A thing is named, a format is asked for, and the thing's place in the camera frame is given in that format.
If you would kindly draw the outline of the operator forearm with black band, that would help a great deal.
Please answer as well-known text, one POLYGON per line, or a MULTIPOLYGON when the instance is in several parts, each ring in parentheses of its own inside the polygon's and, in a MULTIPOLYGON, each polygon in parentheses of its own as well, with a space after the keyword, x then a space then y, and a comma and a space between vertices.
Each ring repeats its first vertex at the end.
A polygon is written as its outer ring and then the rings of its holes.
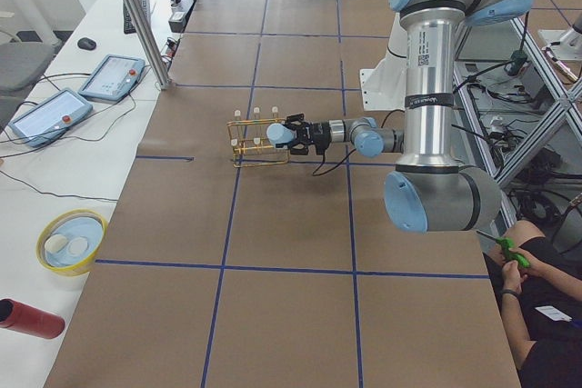
POLYGON ((530 338, 518 297, 515 290, 502 290, 501 319, 514 364, 521 369, 536 341, 530 338))

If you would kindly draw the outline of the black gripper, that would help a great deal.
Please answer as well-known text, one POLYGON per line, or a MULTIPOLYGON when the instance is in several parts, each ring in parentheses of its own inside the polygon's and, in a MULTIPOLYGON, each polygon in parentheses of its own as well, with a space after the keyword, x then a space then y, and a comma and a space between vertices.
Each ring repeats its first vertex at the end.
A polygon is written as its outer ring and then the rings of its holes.
POLYGON ((313 145, 317 155, 324 155, 331 144, 331 128, 329 122, 310 123, 304 114, 293 114, 286 118, 284 127, 295 137, 286 144, 292 155, 308 155, 309 147, 313 145))

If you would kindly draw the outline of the operator hand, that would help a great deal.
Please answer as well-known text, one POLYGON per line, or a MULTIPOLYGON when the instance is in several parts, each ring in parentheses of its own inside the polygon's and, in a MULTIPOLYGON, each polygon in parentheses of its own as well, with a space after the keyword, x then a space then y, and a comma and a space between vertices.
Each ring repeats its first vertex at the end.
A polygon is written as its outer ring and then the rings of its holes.
POLYGON ((521 254, 529 262, 529 268, 523 271, 519 270, 517 261, 509 261, 502 267, 503 288, 521 294, 522 283, 527 279, 528 274, 542 276, 547 264, 537 259, 532 253, 519 247, 512 248, 513 253, 521 254))

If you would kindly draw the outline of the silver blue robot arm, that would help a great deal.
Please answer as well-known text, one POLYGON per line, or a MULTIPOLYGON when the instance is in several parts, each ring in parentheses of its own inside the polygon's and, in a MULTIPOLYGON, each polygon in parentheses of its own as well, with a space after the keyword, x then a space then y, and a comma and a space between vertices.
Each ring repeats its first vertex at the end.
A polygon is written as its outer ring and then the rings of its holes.
POLYGON ((271 145, 292 154, 350 143, 368 157, 401 156, 386 176, 384 198, 392 223, 407 232, 466 231, 489 224, 501 192, 485 171, 451 154, 455 33, 460 24, 490 25, 526 13, 534 0, 389 0, 407 35, 403 131, 369 117, 309 123, 300 114, 266 132, 271 145))

